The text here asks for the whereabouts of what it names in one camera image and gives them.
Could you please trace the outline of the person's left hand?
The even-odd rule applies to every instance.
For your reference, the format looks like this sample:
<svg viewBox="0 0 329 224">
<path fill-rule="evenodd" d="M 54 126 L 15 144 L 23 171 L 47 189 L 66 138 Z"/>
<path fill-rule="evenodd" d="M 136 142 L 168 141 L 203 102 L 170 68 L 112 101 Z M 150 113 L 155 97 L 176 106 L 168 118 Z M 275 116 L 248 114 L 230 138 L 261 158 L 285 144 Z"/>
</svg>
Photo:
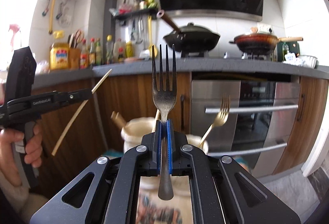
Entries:
<svg viewBox="0 0 329 224">
<path fill-rule="evenodd" d="M 42 163 L 42 132 L 39 125 L 34 124 L 33 136 L 24 146 L 24 150 L 23 139 L 24 134 L 21 131 L 9 128 L 1 131 L 1 172 L 14 187 L 22 185 L 13 155 L 14 150 L 16 153 L 16 149 L 18 149 L 18 153 L 22 152 L 24 162 L 34 168 L 39 168 Z"/>
</svg>

